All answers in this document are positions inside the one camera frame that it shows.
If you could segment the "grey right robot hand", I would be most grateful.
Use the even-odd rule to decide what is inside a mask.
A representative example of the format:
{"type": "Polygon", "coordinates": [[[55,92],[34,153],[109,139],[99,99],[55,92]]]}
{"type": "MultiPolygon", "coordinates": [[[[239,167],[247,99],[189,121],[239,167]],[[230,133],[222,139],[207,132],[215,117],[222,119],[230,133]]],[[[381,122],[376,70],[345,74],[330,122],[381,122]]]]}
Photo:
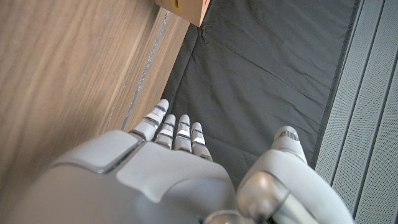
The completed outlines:
{"type": "Polygon", "coordinates": [[[129,132],[109,131],[58,157],[6,223],[353,223],[307,164],[296,130],[281,127],[234,187],[200,123],[160,100],[129,132]]]}

